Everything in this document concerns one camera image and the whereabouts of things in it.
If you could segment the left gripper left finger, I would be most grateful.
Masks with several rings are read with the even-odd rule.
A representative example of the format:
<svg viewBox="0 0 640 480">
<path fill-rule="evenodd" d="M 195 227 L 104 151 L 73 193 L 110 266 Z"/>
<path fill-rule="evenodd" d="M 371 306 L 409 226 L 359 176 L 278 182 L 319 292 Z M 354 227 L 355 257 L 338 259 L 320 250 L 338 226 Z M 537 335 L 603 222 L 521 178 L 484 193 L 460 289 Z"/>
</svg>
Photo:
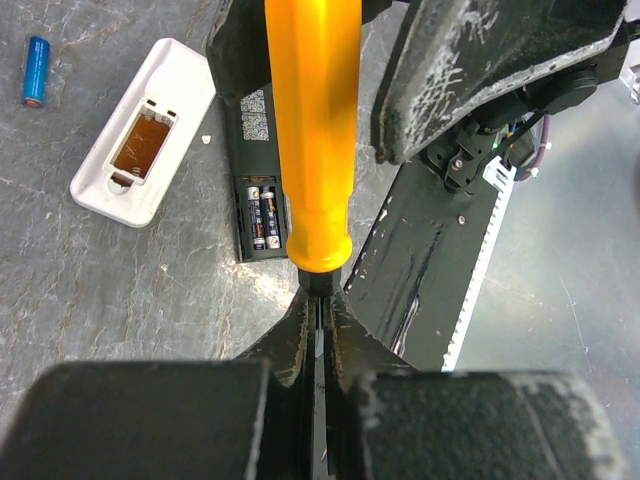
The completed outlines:
<svg viewBox="0 0 640 480">
<path fill-rule="evenodd" d="M 269 362 L 257 477 L 309 479 L 315 396 L 315 301 L 298 290 L 284 316 L 239 358 Z"/>
</svg>

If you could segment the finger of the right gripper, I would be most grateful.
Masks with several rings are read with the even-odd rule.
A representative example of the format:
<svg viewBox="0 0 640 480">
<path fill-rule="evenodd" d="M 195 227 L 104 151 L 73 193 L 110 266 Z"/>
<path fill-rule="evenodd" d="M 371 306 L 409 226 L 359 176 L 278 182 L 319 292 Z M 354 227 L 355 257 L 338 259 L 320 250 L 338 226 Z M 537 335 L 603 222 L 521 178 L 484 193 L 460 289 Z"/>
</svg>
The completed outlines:
<svg viewBox="0 0 640 480">
<path fill-rule="evenodd" d="M 269 84 L 265 2 L 220 1 L 205 51 L 216 93 L 227 105 Z"/>
<path fill-rule="evenodd" d="M 372 108 L 380 162 L 401 164 L 463 117 L 605 51 L 624 1 L 411 1 Z"/>
</svg>

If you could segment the white remote control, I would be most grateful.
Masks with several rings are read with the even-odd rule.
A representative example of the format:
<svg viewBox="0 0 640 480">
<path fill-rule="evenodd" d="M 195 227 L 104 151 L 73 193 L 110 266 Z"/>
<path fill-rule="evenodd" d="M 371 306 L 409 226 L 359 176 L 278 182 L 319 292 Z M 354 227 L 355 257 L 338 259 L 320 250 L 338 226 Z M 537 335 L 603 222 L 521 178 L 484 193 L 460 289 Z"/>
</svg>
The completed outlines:
<svg viewBox="0 0 640 480">
<path fill-rule="evenodd" d="M 74 175 L 73 200 L 124 225 L 148 225 L 215 93 L 204 56 L 158 40 Z"/>
</svg>

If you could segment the black remote control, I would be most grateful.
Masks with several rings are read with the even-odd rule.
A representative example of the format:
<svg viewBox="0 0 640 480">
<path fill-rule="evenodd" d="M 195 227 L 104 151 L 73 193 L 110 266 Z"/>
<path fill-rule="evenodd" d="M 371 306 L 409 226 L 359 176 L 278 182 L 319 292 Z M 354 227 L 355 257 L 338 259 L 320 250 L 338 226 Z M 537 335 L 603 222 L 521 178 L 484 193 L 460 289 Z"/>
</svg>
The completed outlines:
<svg viewBox="0 0 640 480">
<path fill-rule="evenodd" d="M 283 259 L 289 236 L 272 86 L 224 107 L 238 259 Z"/>
</svg>

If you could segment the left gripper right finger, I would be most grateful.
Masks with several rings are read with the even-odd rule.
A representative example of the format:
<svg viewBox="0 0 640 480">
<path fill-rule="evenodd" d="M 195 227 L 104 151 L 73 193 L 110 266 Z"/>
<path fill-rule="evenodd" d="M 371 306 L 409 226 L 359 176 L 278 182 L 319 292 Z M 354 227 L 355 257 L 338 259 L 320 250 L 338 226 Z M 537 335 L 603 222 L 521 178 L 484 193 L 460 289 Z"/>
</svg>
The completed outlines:
<svg viewBox="0 0 640 480">
<path fill-rule="evenodd" d="M 367 433 L 380 424 L 373 383 L 380 374 L 415 368 L 388 349 L 356 318 L 342 290 L 322 300 L 330 472 L 338 479 L 369 479 Z"/>
</svg>

